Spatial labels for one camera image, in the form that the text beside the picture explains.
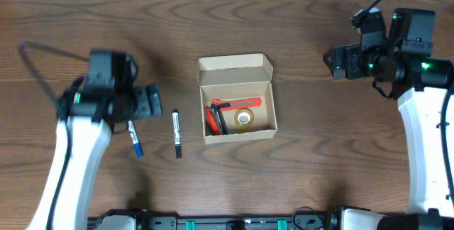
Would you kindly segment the red utility knife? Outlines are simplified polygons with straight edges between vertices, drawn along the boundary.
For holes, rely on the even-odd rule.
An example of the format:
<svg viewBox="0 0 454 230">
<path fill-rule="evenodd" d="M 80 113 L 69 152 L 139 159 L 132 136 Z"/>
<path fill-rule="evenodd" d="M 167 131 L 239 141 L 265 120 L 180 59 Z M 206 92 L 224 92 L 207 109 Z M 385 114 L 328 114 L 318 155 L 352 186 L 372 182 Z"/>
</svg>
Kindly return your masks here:
<svg viewBox="0 0 454 230">
<path fill-rule="evenodd" d="M 249 99 L 240 99 L 233 101 L 224 101 L 220 99 L 213 99 L 211 101 L 212 106 L 216 106 L 221 111 L 233 111 L 239 109 L 248 109 L 253 107 L 259 107 L 262 104 L 261 98 L 249 98 Z"/>
</svg>

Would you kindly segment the red stapler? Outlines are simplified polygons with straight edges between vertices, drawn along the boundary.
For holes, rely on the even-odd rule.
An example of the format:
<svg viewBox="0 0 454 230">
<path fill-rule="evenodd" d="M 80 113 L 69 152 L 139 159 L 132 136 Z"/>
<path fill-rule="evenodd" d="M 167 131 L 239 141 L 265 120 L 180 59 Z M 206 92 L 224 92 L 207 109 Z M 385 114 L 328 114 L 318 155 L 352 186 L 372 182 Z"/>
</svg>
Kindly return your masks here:
<svg viewBox="0 0 454 230">
<path fill-rule="evenodd" d="M 218 105 L 211 104 L 205 108 L 206 120 L 213 135 L 227 135 L 228 130 L 224 120 L 221 108 Z"/>
</svg>

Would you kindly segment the yellow tape roll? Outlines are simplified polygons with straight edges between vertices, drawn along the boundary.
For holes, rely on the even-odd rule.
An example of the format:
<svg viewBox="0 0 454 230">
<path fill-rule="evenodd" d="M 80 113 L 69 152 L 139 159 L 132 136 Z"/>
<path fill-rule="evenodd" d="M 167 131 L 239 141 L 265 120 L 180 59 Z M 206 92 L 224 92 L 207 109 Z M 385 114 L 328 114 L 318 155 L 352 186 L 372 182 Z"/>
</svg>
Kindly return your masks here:
<svg viewBox="0 0 454 230">
<path fill-rule="evenodd" d="M 239 109 L 234 116 L 234 124 L 239 129 L 249 129 L 253 125 L 255 115 L 250 109 Z"/>
</svg>

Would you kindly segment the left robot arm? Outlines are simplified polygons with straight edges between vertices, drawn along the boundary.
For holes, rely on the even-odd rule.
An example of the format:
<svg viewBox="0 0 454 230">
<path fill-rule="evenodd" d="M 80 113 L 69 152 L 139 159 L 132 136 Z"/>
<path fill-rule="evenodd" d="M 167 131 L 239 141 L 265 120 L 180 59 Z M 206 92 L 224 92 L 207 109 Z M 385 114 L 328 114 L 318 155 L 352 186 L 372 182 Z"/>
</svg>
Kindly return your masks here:
<svg viewBox="0 0 454 230">
<path fill-rule="evenodd" d="M 56 99 L 56 146 L 43 196 L 29 229 L 86 229 L 101 159 L 117 124 L 144 156 L 134 122 L 162 114 L 156 84 L 137 87 L 138 65 L 127 53 L 92 50 L 86 76 Z"/>
</svg>

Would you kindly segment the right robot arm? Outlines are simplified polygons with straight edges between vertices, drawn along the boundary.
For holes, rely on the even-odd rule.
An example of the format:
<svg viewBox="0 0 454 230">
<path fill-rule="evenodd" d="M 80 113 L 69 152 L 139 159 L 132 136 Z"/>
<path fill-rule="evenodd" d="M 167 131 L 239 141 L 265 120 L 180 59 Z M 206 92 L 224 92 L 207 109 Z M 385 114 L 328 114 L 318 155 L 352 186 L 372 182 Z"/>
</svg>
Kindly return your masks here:
<svg viewBox="0 0 454 230">
<path fill-rule="evenodd" d="M 324 55 L 337 80 L 390 84 L 385 98 L 397 102 L 404 123 L 410 179 L 405 213 L 344 206 L 327 215 L 327 229 L 453 228 L 453 64 L 431 55 L 435 19 L 433 11 L 397 8 L 387 25 L 379 9 L 363 9 L 352 18 L 360 42 Z"/>
</svg>

